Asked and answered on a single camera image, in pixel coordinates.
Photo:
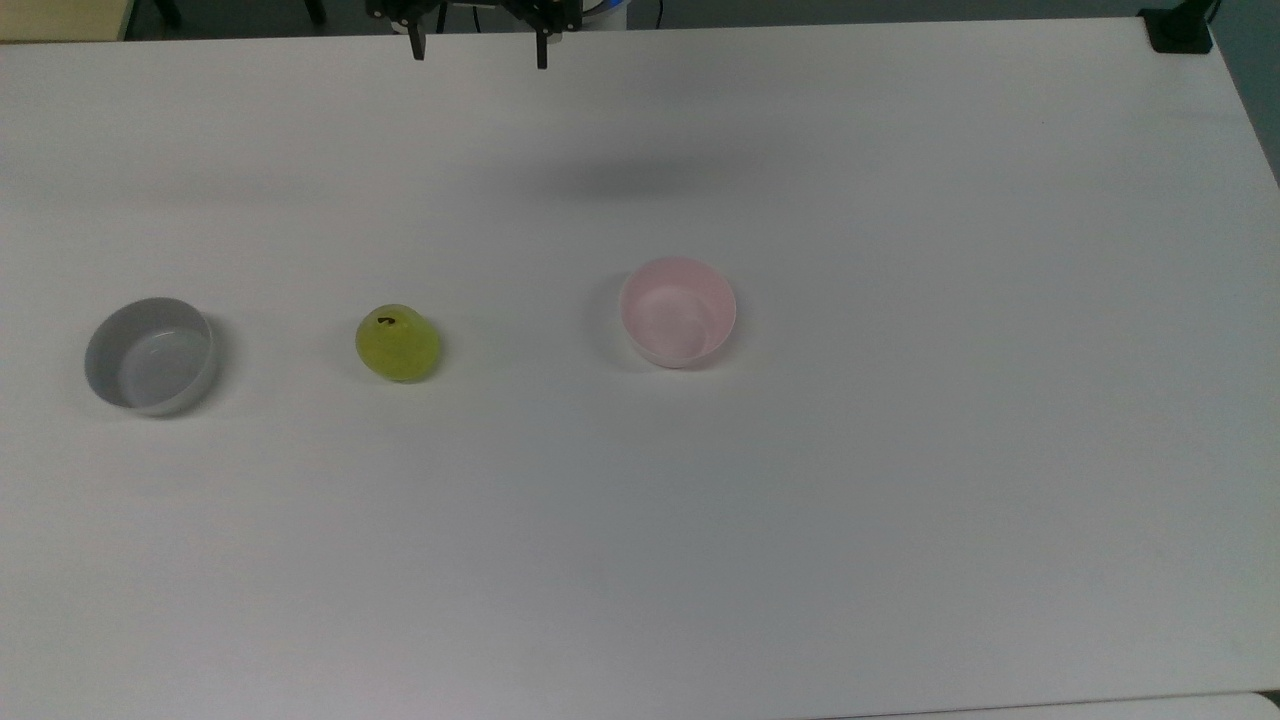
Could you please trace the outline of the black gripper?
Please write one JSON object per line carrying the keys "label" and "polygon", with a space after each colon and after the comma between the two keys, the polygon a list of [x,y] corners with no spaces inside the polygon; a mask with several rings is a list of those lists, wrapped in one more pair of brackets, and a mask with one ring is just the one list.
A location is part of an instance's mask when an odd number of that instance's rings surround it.
{"label": "black gripper", "polygon": [[406,32],[416,61],[425,60],[424,27],[439,19],[445,6],[497,9],[525,23],[536,32],[536,68],[548,68],[550,33],[577,31],[582,24],[581,1],[366,1],[365,13],[388,22],[397,32]]}

